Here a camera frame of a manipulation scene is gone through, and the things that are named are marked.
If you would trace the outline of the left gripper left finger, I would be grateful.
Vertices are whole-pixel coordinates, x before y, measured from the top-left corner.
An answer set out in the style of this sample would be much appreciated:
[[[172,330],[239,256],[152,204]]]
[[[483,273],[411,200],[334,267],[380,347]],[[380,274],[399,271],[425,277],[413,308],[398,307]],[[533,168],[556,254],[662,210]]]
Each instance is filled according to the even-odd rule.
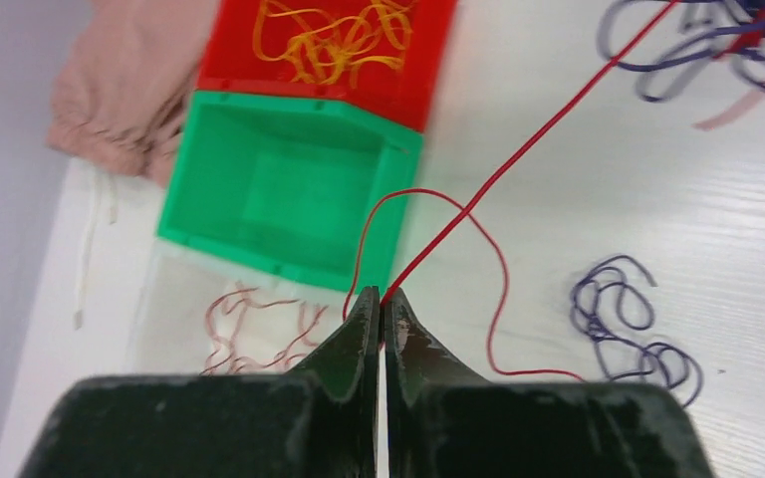
[[[23,477],[372,477],[380,294],[282,374],[108,375],[48,415]]]

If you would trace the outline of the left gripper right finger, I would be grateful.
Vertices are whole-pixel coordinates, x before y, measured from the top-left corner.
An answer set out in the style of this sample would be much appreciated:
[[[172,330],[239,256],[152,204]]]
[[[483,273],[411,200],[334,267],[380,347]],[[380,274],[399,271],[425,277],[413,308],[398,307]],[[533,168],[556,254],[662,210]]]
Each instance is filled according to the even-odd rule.
[[[651,384],[494,383],[382,307],[393,477],[708,477],[690,419]]]

